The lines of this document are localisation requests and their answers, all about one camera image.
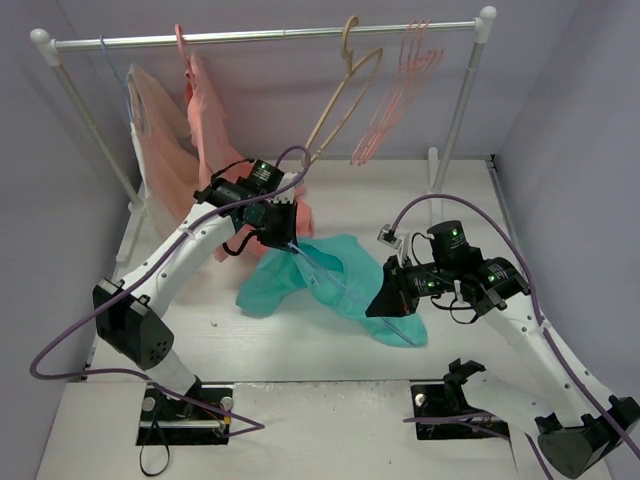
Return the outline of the teal t shirt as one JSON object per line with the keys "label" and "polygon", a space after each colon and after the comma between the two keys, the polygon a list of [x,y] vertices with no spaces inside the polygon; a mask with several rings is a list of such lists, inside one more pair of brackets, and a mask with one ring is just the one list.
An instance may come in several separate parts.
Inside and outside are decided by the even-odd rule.
{"label": "teal t shirt", "polygon": [[270,316],[285,297],[308,290],[316,303],[358,322],[379,343],[394,347],[425,346],[428,335],[419,315],[400,318],[365,315],[382,281],[382,267],[355,236],[300,237],[292,253],[276,249],[265,253],[240,287],[236,305],[252,316]]}

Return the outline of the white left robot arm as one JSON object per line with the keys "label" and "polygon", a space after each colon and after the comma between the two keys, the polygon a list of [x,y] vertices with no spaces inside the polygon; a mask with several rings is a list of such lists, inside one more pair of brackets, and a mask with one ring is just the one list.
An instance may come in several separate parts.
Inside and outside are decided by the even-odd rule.
{"label": "white left robot arm", "polygon": [[245,226],[269,248],[287,250],[295,244],[295,187],[301,178],[261,160],[234,182],[213,176],[195,192],[183,222],[142,265],[94,288],[98,336],[149,380],[169,389],[163,405],[175,418],[185,420],[198,411],[200,380],[174,350],[174,335],[163,321],[170,303],[214,251]]}

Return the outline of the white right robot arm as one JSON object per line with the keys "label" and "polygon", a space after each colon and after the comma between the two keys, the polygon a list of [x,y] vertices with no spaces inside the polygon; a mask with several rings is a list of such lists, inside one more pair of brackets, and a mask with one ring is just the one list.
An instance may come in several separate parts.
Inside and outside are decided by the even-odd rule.
{"label": "white right robot arm", "polygon": [[420,422],[433,415],[466,418],[491,413],[535,438],[544,458],[577,479],[623,441],[639,422],[639,405],[618,397],[590,373],[547,320],[534,312],[529,283],[507,259],[486,259],[466,240],[458,221],[430,227],[433,260],[412,263],[409,236],[384,226],[380,242],[395,249],[383,266],[383,283],[368,317],[402,318],[423,298],[450,294],[498,332],[528,367],[543,391],[537,397],[484,366],[457,359],[443,377],[442,395],[418,408]]}

